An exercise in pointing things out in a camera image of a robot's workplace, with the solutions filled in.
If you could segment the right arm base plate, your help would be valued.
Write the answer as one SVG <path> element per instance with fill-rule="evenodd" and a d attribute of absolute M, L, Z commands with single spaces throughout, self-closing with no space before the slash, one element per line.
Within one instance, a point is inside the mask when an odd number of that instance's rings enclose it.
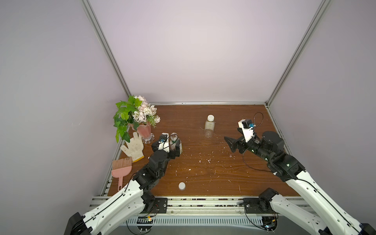
<path fill-rule="evenodd" d="M 238 206 L 245 209 L 246 213 L 252 214 L 274 214 L 276 211 L 272 209 L 273 204 L 279 204 L 277 200 L 267 200 L 263 198 L 244 198 Z"/>

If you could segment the white bottle cap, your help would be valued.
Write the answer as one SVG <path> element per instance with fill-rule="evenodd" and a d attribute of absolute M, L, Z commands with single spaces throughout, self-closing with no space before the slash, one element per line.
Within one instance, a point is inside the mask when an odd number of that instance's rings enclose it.
<path fill-rule="evenodd" d="M 186 188 L 186 184 L 184 182 L 180 182 L 178 185 L 179 190 L 183 191 Z"/>
<path fill-rule="evenodd" d="M 213 115 L 208 115 L 207 121 L 213 122 L 214 121 L 214 116 Z"/>

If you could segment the labelled clear plastic bottle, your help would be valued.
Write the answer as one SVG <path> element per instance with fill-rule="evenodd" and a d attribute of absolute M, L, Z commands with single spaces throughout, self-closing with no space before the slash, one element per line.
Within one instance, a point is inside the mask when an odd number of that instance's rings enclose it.
<path fill-rule="evenodd" d="M 183 152 L 182 142 L 177 133 L 171 133 L 169 139 L 170 152 L 174 152 L 177 156 L 180 156 Z"/>

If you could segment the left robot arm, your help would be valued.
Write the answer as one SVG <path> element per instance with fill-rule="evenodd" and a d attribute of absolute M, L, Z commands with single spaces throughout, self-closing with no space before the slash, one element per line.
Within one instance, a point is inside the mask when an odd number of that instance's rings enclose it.
<path fill-rule="evenodd" d="M 155 197 L 150 192 L 165 175 L 168 162 L 182 153 L 178 135 L 175 141 L 163 133 L 152 144 L 153 154 L 143 168 L 131 176 L 128 184 L 93 210 L 75 213 L 67 223 L 66 235 L 108 235 L 127 219 L 151 210 Z"/>

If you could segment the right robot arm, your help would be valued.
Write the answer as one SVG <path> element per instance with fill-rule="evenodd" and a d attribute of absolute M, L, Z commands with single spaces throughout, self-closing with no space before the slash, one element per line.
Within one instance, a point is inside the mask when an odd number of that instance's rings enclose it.
<path fill-rule="evenodd" d="M 266 204 L 276 213 L 289 218 L 312 235 L 374 235 L 376 230 L 368 223 L 360 223 L 342 209 L 313 180 L 305 167 L 284 151 L 284 140 L 273 131 L 266 131 L 259 138 L 254 135 L 239 139 L 225 137 L 232 152 L 246 151 L 267 162 L 271 173 L 294 189 L 316 212 L 316 215 L 294 206 L 278 192 L 264 192 Z"/>

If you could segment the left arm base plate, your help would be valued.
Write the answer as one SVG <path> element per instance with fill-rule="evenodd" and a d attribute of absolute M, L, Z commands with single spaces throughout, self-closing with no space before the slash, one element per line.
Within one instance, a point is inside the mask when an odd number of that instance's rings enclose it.
<path fill-rule="evenodd" d="M 165 197 L 157 197 L 146 203 L 143 214 L 165 214 L 167 212 L 168 199 Z"/>

